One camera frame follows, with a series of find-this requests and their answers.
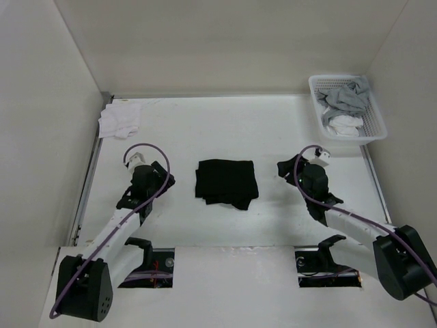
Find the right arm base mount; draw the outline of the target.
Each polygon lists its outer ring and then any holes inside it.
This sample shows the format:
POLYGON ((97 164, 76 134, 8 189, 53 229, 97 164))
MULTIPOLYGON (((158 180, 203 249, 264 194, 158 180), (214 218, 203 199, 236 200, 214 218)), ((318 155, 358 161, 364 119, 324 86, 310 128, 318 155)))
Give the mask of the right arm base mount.
POLYGON ((301 288, 360 288, 359 272, 334 262, 330 253, 332 246, 346 240, 334 235, 317 246, 298 247, 294 250, 298 285, 301 288))

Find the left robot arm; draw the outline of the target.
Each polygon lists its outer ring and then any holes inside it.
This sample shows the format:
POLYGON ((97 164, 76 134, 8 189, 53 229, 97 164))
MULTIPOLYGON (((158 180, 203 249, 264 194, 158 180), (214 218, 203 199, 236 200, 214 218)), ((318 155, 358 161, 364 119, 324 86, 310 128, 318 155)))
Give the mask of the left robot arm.
POLYGON ((111 309, 113 291, 134 270, 151 269, 152 244, 133 233, 150 215, 154 199, 171 188, 175 178, 157 161, 130 162, 127 168, 132 180, 113 216, 82 253, 61 261, 51 319, 65 315, 99 323, 111 309))

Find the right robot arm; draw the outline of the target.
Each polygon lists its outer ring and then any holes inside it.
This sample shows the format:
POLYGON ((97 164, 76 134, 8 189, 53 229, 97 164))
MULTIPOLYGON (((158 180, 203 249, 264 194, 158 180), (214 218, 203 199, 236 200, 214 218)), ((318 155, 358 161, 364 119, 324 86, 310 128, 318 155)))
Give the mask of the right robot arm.
POLYGON ((329 163, 330 152, 317 147, 310 160, 297 154, 277 164, 278 175, 300 191, 312 219, 338 231, 318 244, 318 270, 362 271, 398 301, 436 284, 436 265, 419 233, 409 225, 377 223, 346 209, 328 188, 329 163))

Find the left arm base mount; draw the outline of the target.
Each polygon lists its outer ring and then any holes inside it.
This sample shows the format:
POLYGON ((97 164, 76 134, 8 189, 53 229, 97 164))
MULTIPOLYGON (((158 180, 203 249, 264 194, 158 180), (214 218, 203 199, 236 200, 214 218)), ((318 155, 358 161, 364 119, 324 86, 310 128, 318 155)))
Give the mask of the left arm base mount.
POLYGON ((174 265, 174 249, 154 249, 150 241, 130 237, 110 270, 113 287, 171 288, 174 265))

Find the black tank top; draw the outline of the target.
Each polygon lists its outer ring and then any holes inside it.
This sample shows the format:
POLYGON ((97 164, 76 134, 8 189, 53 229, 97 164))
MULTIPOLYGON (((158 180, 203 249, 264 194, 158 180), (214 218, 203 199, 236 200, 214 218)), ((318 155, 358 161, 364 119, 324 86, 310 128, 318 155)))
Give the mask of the black tank top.
POLYGON ((195 197, 207 205, 228 204, 248 210, 259 189, 252 161, 208 159, 200 161, 195 171, 195 197))

